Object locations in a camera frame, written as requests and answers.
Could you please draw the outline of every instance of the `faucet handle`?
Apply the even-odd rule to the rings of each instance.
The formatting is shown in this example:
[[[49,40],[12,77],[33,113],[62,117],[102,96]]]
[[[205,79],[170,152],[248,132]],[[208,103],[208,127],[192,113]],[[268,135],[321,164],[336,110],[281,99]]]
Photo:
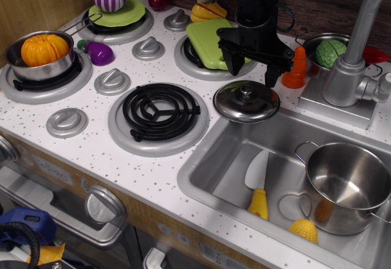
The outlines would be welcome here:
[[[382,75],[379,78],[378,87],[375,91],[373,100],[378,103],[385,103],[391,93],[391,72]]]
[[[358,99],[373,100],[376,103],[385,103],[391,93],[391,72],[382,75],[379,80],[364,76],[357,87]]]

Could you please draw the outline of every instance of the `stockpot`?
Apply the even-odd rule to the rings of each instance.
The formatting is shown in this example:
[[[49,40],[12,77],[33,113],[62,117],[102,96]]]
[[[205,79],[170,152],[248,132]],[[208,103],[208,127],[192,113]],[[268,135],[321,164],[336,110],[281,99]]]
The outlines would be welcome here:
[[[313,144],[304,161],[298,149]],[[305,164],[300,207],[317,227],[337,235],[352,235],[368,227],[378,208],[391,196],[391,173],[373,153],[354,144],[322,146],[302,142],[294,151]]]
[[[61,75],[64,71],[66,71],[68,68],[71,67],[73,64],[73,61],[75,60],[75,52],[73,51],[73,39],[72,36],[80,31],[81,29],[78,29],[76,32],[72,34],[67,34],[65,31],[75,27],[77,24],[85,21],[88,18],[93,17],[94,15],[98,15],[98,17],[94,20],[91,20],[91,22],[85,26],[83,26],[81,29],[84,29],[88,25],[96,22],[96,20],[100,19],[102,17],[101,13],[94,13],[93,15],[88,16],[87,18],[79,21],[78,23],[70,26],[64,31],[39,31],[39,32],[33,32],[31,34],[25,35],[24,37],[19,38],[18,40],[14,41],[7,49],[6,52],[6,58],[8,64],[13,69],[14,74],[23,80],[28,81],[44,81],[46,79],[55,78],[59,75]],[[62,37],[69,46],[68,53],[63,56],[62,58],[51,62],[46,65],[42,66],[36,66],[36,67],[29,67],[27,66],[22,57],[21,57],[21,49],[23,46],[23,43],[28,38],[31,38],[34,35],[42,35],[42,34],[54,34],[58,35],[59,37]]]

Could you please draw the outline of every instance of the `sink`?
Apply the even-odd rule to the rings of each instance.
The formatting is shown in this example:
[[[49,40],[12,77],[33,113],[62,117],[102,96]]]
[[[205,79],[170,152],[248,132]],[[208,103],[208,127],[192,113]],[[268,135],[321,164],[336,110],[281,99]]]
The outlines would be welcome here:
[[[332,268],[390,268],[391,224],[376,218],[363,232],[350,236],[318,229],[318,245],[287,230],[293,221],[305,218],[299,205],[305,166],[294,154],[304,141],[357,144],[377,155],[391,170],[391,146],[280,108],[260,123],[241,124],[220,118],[180,169],[178,185],[188,196]],[[306,144],[299,153],[307,158],[312,148]],[[246,210],[252,190],[244,178],[250,162],[262,150],[269,151],[265,181],[269,221]],[[390,201],[377,215],[391,219]]]

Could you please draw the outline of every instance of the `white speckled countertop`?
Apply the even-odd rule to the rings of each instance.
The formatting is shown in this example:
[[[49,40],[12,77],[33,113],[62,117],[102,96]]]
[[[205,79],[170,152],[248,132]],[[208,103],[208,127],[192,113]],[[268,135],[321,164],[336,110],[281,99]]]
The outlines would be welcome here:
[[[149,9],[147,0],[140,0]],[[183,163],[197,146],[162,158],[145,158],[122,150],[111,139],[108,132],[108,112],[116,96],[103,96],[94,89],[94,81],[104,72],[117,68],[131,79],[131,88],[147,83],[175,83],[196,91],[205,101],[209,111],[208,130],[220,118],[214,110],[214,93],[230,81],[202,81],[180,71],[174,62],[174,48],[185,32],[170,32],[163,21],[175,13],[177,7],[154,12],[154,24],[150,32],[142,37],[145,40],[154,36],[161,42],[166,52],[160,59],[143,62],[132,56],[131,49],[138,41],[125,45],[111,46],[115,61],[104,67],[93,66],[90,81],[79,92],[61,101],[45,105],[24,105],[9,100],[0,92],[0,129],[15,135],[30,144],[47,150],[60,160],[101,179],[113,187],[128,193],[142,202],[192,226],[195,229],[223,241],[241,253],[272,268],[326,268],[316,260],[289,248],[267,235],[222,215],[214,209],[185,195],[178,187],[177,174]],[[75,43],[80,39],[73,36]],[[293,38],[281,36],[292,48],[297,46]],[[239,79],[251,79],[263,83],[266,66],[257,64],[255,69]],[[301,110],[297,107],[298,97],[303,88],[291,90],[284,87],[280,79],[274,90],[281,99],[281,107],[301,112],[304,115],[351,130],[389,144],[391,141],[391,101],[378,106],[375,121],[369,130],[362,130],[327,117]],[[69,139],[57,139],[49,135],[46,121],[50,115],[64,108],[79,108],[88,118],[87,128]]]

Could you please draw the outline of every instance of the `green plate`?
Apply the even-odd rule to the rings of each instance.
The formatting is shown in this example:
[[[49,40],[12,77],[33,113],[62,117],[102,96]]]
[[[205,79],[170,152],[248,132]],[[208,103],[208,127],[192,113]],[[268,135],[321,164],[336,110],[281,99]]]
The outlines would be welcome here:
[[[220,37],[216,34],[219,28],[232,28],[232,25],[225,18],[217,18],[191,23],[186,33],[206,68],[228,70],[219,48]]]
[[[114,13],[107,13],[99,9],[96,5],[89,10],[89,15],[102,13],[102,17],[94,22],[99,26],[114,28],[116,26],[127,26],[139,21],[145,15],[145,6],[138,0],[127,0],[125,5]]]

